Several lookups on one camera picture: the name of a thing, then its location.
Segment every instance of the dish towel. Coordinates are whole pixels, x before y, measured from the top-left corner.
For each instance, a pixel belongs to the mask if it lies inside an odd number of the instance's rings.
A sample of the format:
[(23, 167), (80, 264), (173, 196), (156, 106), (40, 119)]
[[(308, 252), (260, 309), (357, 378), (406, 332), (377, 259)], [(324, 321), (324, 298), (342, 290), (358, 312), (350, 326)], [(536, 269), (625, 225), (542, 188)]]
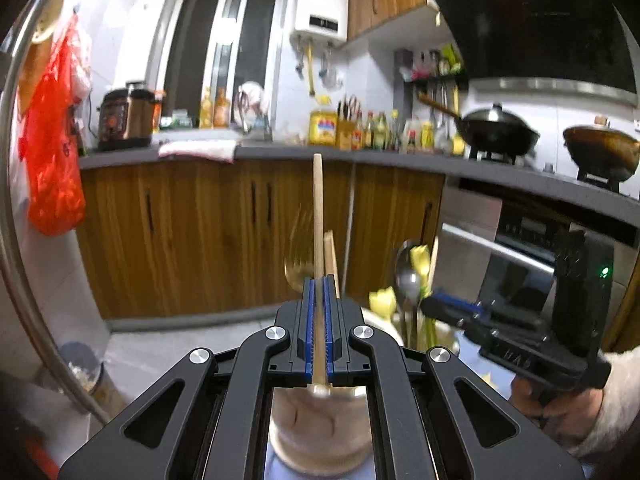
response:
[(160, 146), (158, 156), (189, 155), (233, 162), (237, 140), (176, 140)]

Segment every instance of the frying pan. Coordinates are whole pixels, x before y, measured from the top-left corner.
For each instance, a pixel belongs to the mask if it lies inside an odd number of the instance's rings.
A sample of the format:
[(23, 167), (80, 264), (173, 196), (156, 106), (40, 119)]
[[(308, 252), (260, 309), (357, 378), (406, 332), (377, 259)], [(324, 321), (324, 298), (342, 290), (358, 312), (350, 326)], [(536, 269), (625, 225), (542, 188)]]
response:
[(529, 128), (520, 117), (502, 110), (500, 103), (494, 103), (492, 108), (475, 110), (462, 118), (423, 92), (418, 94), (418, 101), (453, 117), (460, 136), (479, 152), (521, 156), (540, 138), (540, 134)]
[(606, 125), (572, 126), (562, 132), (564, 145), (586, 173), (624, 182), (638, 168), (640, 142)]

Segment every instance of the wok lid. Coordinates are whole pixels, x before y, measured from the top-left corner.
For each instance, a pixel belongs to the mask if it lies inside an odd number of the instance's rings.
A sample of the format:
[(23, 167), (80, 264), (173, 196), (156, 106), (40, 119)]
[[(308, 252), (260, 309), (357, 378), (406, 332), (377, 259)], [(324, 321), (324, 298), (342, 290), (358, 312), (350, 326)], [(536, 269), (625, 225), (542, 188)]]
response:
[(507, 112), (502, 109), (501, 103), (494, 103), (491, 108), (481, 108), (465, 116), (465, 121), (490, 121), (492, 123), (509, 124), (510, 126), (518, 126), (529, 129), (529, 125), (516, 114)]

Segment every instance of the wooden chopstick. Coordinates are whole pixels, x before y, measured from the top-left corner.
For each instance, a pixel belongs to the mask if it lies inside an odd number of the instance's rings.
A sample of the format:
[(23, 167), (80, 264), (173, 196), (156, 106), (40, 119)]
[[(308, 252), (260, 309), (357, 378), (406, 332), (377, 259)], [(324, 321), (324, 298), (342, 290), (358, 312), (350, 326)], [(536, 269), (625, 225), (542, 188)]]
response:
[(324, 342), (324, 304), (322, 303), (322, 277), (324, 276), (324, 197), (322, 192), (322, 155), (314, 154), (314, 282), (316, 307), (314, 309), (314, 373), (313, 382), (327, 385), (326, 346)]

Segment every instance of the window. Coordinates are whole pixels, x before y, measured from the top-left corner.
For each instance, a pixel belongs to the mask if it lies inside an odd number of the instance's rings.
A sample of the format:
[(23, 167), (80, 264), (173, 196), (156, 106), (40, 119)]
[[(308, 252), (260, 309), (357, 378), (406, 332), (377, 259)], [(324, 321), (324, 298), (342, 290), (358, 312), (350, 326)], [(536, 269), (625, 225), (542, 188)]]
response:
[(164, 116), (187, 110), (197, 126), (206, 87), (212, 98), (223, 88), (233, 99), (242, 83), (255, 81), (272, 97), (284, 0), (178, 0), (175, 12), (158, 77)]

